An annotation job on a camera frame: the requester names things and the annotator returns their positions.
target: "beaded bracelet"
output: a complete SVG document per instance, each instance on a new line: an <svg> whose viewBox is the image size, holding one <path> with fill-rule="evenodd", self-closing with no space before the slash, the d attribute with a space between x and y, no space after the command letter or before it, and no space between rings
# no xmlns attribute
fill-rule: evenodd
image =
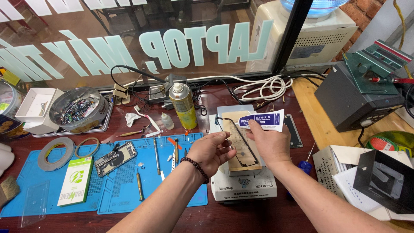
<svg viewBox="0 0 414 233"><path fill-rule="evenodd" d="M188 162L190 162L190 163L191 163L191 164L192 164L195 168L197 168L197 169L200 171L201 175L203 175L203 176L204 176L204 178L206 178L206 180L204 181L204 183L203 183L203 184L208 184L208 182L209 182L209 180L208 180L208 176L207 176L207 174L205 174L205 173L204 173L203 169L201 169L200 165L198 165L198 163L197 163L197 162L195 162L194 160L190 159L189 157L183 157L183 158L181 158L180 163L181 163L181 162L183 162L183 161L188 161Z"/></svg>

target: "glue tube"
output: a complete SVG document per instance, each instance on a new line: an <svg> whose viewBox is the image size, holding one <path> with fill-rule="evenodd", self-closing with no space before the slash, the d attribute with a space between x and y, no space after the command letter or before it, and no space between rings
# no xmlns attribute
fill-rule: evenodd
<svg viewBox="0 0 414 233"><path fill-rule="evenodd" d="M250 129L249 120L253 119L260 124L263 130L273 130L282 132L283 128L283 116L284 109L274 112L265 112L265 113L253 113L244 117L241 117L237 125L243 129Z"/></svg>

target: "phone logic board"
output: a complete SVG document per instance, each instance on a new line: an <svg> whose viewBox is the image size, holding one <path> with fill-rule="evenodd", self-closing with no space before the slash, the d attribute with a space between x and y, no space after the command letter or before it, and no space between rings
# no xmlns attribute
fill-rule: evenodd
<svg viewBox="0 0 414 233"><path fill-rule="evenodd" d="M96 172L99 177L103 177L136 155L137 151L132 142L128 141L122 146L116 144L110 153L95 161Z"/></svg>

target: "black box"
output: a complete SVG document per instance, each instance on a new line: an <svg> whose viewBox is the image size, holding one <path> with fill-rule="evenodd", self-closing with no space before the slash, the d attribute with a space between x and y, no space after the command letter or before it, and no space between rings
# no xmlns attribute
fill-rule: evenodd
<svg viewBox="0 0 414 233"><path fill-rule="evenodd" d="M373 124L404 104L397 95L361 94L345 62L340 62L315 91L323 110L338 132L361 128L361 122Z"/></svg>
<svg viewBox="0 0 414 233"><path fill-rule="evenodd" d="M354 188L396 214L414 214L414 169L379 150L359 157Z"/></svg>

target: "blue handle screwdriver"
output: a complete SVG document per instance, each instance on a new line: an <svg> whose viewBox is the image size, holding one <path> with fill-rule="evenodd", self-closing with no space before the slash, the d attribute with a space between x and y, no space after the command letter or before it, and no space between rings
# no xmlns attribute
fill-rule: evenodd
<svg viewBox="0 0 414 233"><path fill-rule="evenodd" d="M311 169L312 169L312 164L310 164L309 162L308 162L308 160L309 160L309 158L310 158L310 156L311 156L311 154L312 154L312 151L313 151L313 148L315 147L315 144L316 144L316 142L313 144L313 146L312 146L312 149L309 151L309 155L308 155L308 158L305 160L305 161L301 161L300 163L299 163L299 165L298 165L298 167L300 168L300 169L302 169L302 171L304 171L306 174L308 174L309 175L309 173L311 172ZM292 195L289 193L289 192L287 192L287 196L289 197L289 198L292 198L293 199L293 197L292 197Z"/></svg>

